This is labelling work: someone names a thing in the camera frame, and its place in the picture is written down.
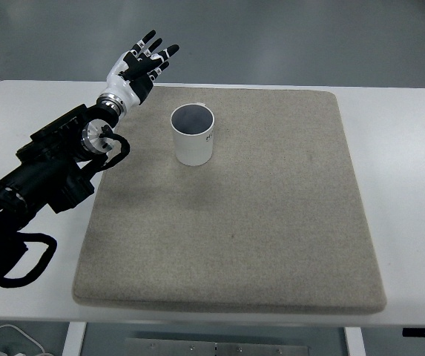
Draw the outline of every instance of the white cable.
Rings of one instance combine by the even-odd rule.
[[[4,324],[4,325],[1,325],[0,326],[0,329],[1,328],[6,328],[6,327],[10,327],[10,328],[13,328],[13,329],[17,330],[18,332],[20,332],[21,334],[23,334],[28,340],[30,340],[32,343],[35,343],[41,349],[41,351],[42,351],[41,354],[38,354],[36,356],[54,356],[52,354],[47,353],[46,350],[44,350],[44,347],[42,347],[40,343],[38,343],[31,336],[29,336],[28,334],[26,334],[25,332],[23,332],[19,327],[14,326],[14,325],[11,325],[11,324]]]

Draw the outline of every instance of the white robotic hand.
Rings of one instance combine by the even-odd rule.
[[[179,46],[173,44],[158,53],[152,53],[161,44],[161,39],[145,49],[146,43],[155,34],[156,31],[152,30],[120,56],[107,76],[107,88],[97,99],[98,103],[114,109],[119,119],[132,107],[145,101],[154,80],[169,66],[168,59],[179,50]]]

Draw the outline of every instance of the robotic hand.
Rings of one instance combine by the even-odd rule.
[[[107,88],[90,108],[80,105],[33,133],[32,142],[20,148],[16,156],[21,165],[0,179],[0,286],[26,286],[45,270],[56,250],[56,241],[45,234],[19,232],[45,205],[56,213],[75,208],[93,194],[90,180],[124,159],[128,141],[113,133],[119,120],[134,106],[141,105],[154,80],[169,65],[179,50],[176,44],[153,53],[161,44],[151,31],[131,50],[123,53],[107,77]],[[114,142],[121,151],[108,161],[107,152]],[[78,162],[88,162],[80,168]],[[41,242],[48,247],[37,265],[24,277],[5,275],[26,252],[25,242]]]

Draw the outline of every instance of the robot finger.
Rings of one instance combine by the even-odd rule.
[[[166,62],[170,59],[177,51],[179,50],[179,46],[177,44],[173,44],[168,48],[162,50],[161,52],[152,54],[150,59],[153,61],[161,61],[161,63]]]
[[[150,73],[148,73],[148,76],[150,77],[150,80],[154,82],[156,78],[169,66],[169,62],[164,62],[162,65],[160,65],[157,68],[154,68]]]
[[[138,56],[138,60],[141,61],[141,60],[146,59],[149,56],[151,56],[151,54],[153,53],[153,51],[156,50],[161,43],[162,43],[162,39],[157,39],[155,42],[153,42],[153,44],[150,47],[148,47],[147,50],[144,50],[143,53],[141,53]]]
[[[156,35],[156,31],[150,31],[145,37],[135,43],[135,45],[131,48],[130,53],[132,53],[135,58],[137,58],[139,52],[141,52],[141,50],[145,47],[146,43],[149,42],[154,37],[154,35]]]

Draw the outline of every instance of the black cable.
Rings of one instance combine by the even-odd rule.
[[[130,153],[130,144],[126,140],[125,137],[122,137],[116,133],[113,133],[110,126],[105,125],[102,128],[102,133],[100,134],[99,138],[107,137],[109,139],[114,139],[115,141],[120,142],[122,147],[120,148],[120,153],[117,154],[115,157],[113,157],[110,161],[105,163],[100,169],[100,171],[104,171],[106,169],[112,168],[115,166],[118,162],[122,161],[129,153]]]

